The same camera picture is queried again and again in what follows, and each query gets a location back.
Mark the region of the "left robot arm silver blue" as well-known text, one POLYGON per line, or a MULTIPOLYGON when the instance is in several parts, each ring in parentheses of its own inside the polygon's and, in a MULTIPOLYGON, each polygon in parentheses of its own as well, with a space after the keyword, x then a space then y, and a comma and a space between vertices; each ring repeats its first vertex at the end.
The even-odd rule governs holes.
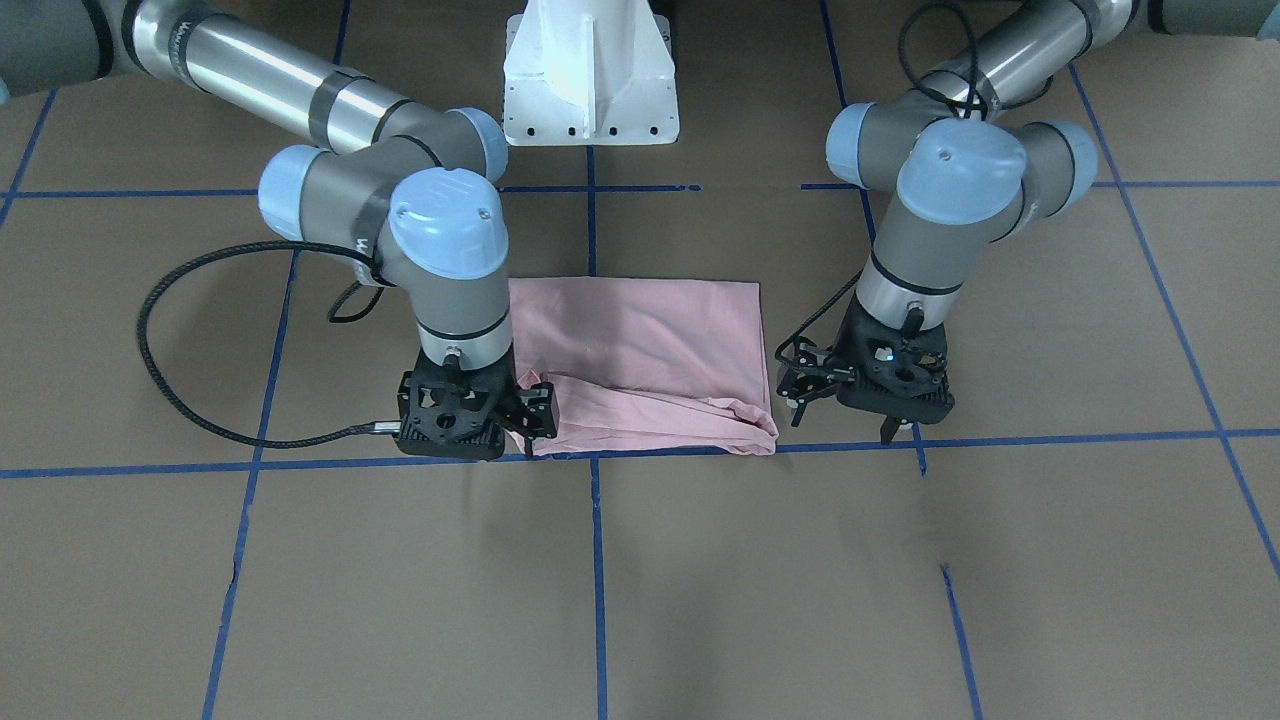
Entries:
POLYGON ((864 268, 838 292, 849 306, 829 345, 795 331, 776 350, 777 393, 797 427, 835 398, 881 416, 879 441, 954 409, 945 320, 984 249, 1078 202, 1100 154, 1078 124, 1015 129, 1001 114, 1048 92, 1055 74, 1120 35, 1277 38, 1275 1, 1025 1, 977 36, 951 1, 916 9, 899 33, 910 90, 841 110, 826 140, 831 172, 890 193, 864 268))

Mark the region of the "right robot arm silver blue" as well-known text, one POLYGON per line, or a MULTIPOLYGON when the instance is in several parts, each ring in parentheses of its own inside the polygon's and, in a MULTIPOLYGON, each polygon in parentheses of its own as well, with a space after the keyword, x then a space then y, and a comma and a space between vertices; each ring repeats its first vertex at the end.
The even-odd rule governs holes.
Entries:
POLYGON ((508 146, 490 115, 433 110, 207 1, 3 4, 4 100, 125 73, 180 82, 302 138, 259 182, 259 210, 276 238, 196 258, 143 300, 140 356, 182 416, 260 448, 389 436, 407 455, 479 461, 499 457, 512 434, 526 446, 557 436, 553 384, 524 388, 515 372, 509 233, 497 190, 508 146), (396 420, 260 439, 201 416, 161 374, 148 342, 160 297, 209 264, 274 251, 338 258, 357 286, 408 296, 419 354, 399 383, 396 420))

